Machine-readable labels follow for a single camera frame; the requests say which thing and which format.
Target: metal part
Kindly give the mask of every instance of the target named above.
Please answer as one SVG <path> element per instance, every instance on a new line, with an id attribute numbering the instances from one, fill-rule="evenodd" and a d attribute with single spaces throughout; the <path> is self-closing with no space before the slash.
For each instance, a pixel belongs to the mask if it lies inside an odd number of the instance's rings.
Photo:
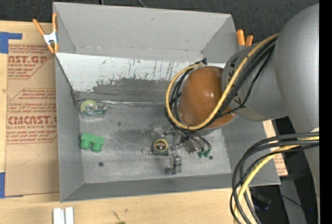
<path id="1" fill-rule="evenodd" d="M 161 155 L 161 156 L 168 156 L 169 148 L 168 143 L 165 139 L 159 138 L 153 142 L 153 154 L 154 155 Z"/>
<path id="2" fill-rule="evenodd" d="M 195 151 L 200 152 L 201 146 L 204 147 L 205 145 L 205 142 L 202 139 L 200 139 L 198 136 L 195 137 L 195 140 L 189 138 L 183 141 L 183 145 L 189 154 Z"/>
<path id="3" fill-rule="evenodd" d="M 182 157 L 179 156 L 178 152 L 171 147 L 170 162 L 171 167 L 166 169 L 167 174 L 177 174 L 182 171 Z"/>
<path id="4" fill-rule="evenodd" d="M 54 208 L 53 224 L 74 224 L 74 209 L 72 207 Z"/>
<path id="5" fill-rule="evenodd" d="M 105 103 L 84 100 L 80 104 L 79 111 L 83 117 L 102 117 L 106 114 L 107 107 Z"/>

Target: green connector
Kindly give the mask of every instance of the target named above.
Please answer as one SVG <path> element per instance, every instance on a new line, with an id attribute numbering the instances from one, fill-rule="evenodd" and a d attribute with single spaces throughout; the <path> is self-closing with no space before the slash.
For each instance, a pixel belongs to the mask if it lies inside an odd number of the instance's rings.
<path id="1" fill-rule="evenodd" d="M 210 152 L 211 152 L 210 150 L 207 150 L 207 151 L 205 151 L 205 152 L 204 152 L 204 154 L 203 154 L 203 155 L 204 155 L 204 157 L 206 157 L 206 158 L 207 158 L 207 157 L 209 156 Z"/>
<path id="2" fill-rule="evenodd" d="M 100 152 L 102 150 L 102 146 L 104 145 L 105 138 L 102 136 L 97 136 L 88 133 L 82 133 L 80 148 L 87 150 L 91 147 L 91 151 Z"/>

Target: cardboard box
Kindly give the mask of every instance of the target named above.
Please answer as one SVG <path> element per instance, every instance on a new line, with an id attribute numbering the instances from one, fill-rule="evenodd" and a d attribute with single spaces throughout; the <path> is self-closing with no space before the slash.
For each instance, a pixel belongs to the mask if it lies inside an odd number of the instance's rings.
<path id="1" fill-rule="evenodd" d="M 236 117 L 207 135 L 213 159 L 179 149 L 175 175 L 165 173 L 168 157 L 142 155 L 168 125 L 163 103 L 174 75 L 203 58 L 223 67 L 238 51 L 231 15 L 68 3 L 54 3 L 54 12 L 61 201 L 231 186 L 241 155 L 266 137 L 261 122 Z M 82 118 L 84 99 L 111 102 L 106 116 Z M 101 152 L 79 148 L 83 132 L 105 138 Z M 273 163 L 253 181 L 277 183 Z"/>
<path id="2" fill-rule="evenodd" d="M 42 23 L 48 33 L 51 26 Z M 10 39 L 6 54 L 5 196 L 59 191 L 54 55 L 32 22 L 0 21 Z"/>

